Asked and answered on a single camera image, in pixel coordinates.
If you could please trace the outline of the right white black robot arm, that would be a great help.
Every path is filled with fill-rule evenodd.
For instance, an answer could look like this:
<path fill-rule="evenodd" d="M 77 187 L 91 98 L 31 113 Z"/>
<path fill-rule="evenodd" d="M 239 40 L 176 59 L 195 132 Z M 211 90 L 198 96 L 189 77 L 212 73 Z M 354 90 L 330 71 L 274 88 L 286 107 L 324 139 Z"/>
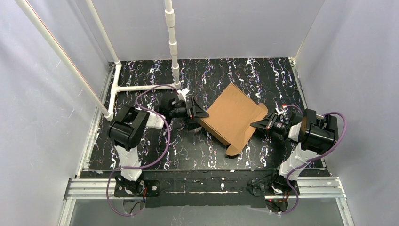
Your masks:
<path fill-rule="evenodd" d="M 274 113 L 250 124 L 269 136 L 279 135 L 284 140 L 297 143 L 289 158 L 272 176 L 270 187 L 275 193 L 291 191 L 302 170 L 315 158 L 327 153 L 339 139 L 335 116 L 318 115 L 312 109 L 305 109 L 304 113 L 292 112 L 284 122 L 286 114 L 277 108 Z"/>

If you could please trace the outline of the brown cardboard box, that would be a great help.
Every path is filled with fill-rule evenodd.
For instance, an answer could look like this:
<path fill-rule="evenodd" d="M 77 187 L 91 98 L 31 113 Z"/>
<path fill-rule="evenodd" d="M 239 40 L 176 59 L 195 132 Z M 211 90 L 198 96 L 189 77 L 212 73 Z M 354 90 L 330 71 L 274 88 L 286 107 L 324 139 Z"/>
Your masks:
<path fill-rule="evenodd" d="M 236 85 L 230 83 L 207 110 L 209 117 L 199 124 L 227 147 L 225 155 L 242 152 L 256 128 L 251 123 L 262 120 L 268 109 L 255 103 Z"/>

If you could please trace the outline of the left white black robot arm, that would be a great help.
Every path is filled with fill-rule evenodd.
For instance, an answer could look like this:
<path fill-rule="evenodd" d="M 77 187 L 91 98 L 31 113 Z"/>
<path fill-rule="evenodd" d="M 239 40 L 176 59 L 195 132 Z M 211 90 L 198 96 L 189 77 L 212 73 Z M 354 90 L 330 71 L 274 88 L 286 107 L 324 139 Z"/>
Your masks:
<path fill-rule="evenodd" d="M 162 129 L 173 118 L 184 118 L 189 124 L 198 127 L 199 120 L 207 117 L 209 114 L 193 97 L 164 96 L 155 112 L 123 106 L 108 129 L 108 136 L 122 167 L 120 176 L 115 178 L 117 184 L 132 195 L 138 195 L 144 190 L 144 186 L 140 184 L 142 170 L 139 167 L 137 147 L 144 136 L 145 128 Z"/>

